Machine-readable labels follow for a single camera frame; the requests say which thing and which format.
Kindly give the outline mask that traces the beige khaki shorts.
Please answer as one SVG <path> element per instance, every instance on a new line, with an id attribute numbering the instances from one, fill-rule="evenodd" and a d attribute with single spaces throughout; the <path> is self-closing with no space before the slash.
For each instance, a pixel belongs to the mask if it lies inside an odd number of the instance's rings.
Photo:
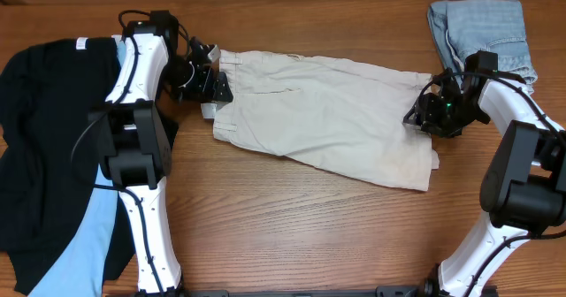
<path id="1" fill-rule="evenodd" d="M 438 155 L 431 136 L 403 118 L 431 74 L 266 51 L 224 50 L 219 67 L 233 100 L 217 108 L 216 139 L 384 187 L 428 190 Z"/>

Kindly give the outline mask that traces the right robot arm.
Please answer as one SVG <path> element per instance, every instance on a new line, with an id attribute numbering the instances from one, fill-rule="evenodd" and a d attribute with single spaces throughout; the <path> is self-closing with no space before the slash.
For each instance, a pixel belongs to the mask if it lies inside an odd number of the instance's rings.
<path id="1" fill-rule="evenodd" d="M 462 82 L 456 79 L 460 75 Z M 494 123 L 502 139 L 480 187 L 479 220 L 456 251 L 408 296 L 495 296 L 487 283 L 510 255 L 565 222 L 565 131 L 528 95 L 525 80 L 480 50 L 457 74 L 447 68 L 424 87 L 403 121 L 442 138 L 474 121 Z"/>

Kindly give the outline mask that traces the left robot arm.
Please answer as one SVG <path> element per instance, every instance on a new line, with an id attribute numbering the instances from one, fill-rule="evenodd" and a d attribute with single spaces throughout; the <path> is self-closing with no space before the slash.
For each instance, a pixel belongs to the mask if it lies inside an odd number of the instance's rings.
<path id="1" fill-rule="evenodd" d="M 102 174 L 127 211 L 138 263 L 137 295 L 185 296 L 165 204 L 172 144 L 161 119 L 161 93 L 182 103 L 230 103 L 227 76 L 215 64 L 216 44 L 189 36 L 167 10 L 122 22 L 125 57 L 102 107 L 89 114 Z"/>

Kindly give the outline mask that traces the folded light blue jeans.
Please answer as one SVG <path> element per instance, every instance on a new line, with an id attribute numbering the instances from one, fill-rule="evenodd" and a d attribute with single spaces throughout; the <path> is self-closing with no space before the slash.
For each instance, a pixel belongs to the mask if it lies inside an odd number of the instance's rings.
<path id="1" fill-rule="evenodd" d="M 498 55 L 498 69 L 521 76 L 525 91 L 538 79 L 527 43 L 522 4 L 517 0 L 438 1 L 427 20 L 442 65 L 464 70 L 465 59 L 480 51 Z"/>

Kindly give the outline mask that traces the black t-shirt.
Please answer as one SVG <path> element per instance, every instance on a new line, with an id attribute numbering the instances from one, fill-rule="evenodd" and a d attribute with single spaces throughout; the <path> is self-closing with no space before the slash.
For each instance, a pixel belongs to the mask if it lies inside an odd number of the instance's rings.
<path id="1" fill-rule="evenodd" d="M 169 60 L 162 37 L 138 34 L 36 45 L 2 71 L 1 249 L 18 293 L 98 296 L 132 257 L 139 295 L 179 293 L 175 128 L 156 106 Z"/>

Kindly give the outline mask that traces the light blue t-shirt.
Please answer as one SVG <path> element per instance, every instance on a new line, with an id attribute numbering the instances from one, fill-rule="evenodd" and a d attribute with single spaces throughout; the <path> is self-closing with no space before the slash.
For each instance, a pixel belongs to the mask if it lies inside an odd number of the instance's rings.
<path id="1" fill-rule="evenodd" d="M 112 38 L 66 39 L 27 50 L 34 111 L 24 125 L 42 164 L 40 231 L 27 252 L 12 253 L 27 296 L 99 296 L 133 255 L 126 213 L 100 171 L 94 142 L 81 133 L 118 77 Z"/>

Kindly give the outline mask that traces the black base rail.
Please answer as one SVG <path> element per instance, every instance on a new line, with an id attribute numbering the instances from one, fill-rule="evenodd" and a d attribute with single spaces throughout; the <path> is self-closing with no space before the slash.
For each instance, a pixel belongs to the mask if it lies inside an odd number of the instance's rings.
<path id="1" fill-rule="evenodd" d="M 227 290 L 190 291 L 189 297 L 415 297 L 417 286 L 378 286 L 370 290 L 268 291 L 235 293 Z"/>

